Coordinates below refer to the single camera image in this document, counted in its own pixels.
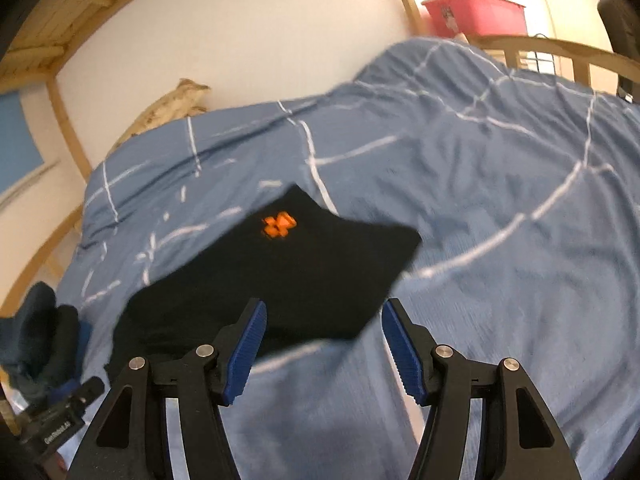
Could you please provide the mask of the person's hand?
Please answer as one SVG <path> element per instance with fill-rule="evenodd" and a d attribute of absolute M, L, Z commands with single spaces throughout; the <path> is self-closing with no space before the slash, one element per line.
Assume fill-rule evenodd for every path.
<path fill-rule="evenodd" d="M 58 470 L 62 472 L 62 474 L 67 474 L 68 467 L 64 457 L 60 453 L 55 453 L 53 455 L 54 463 L 58 467 Z"/>

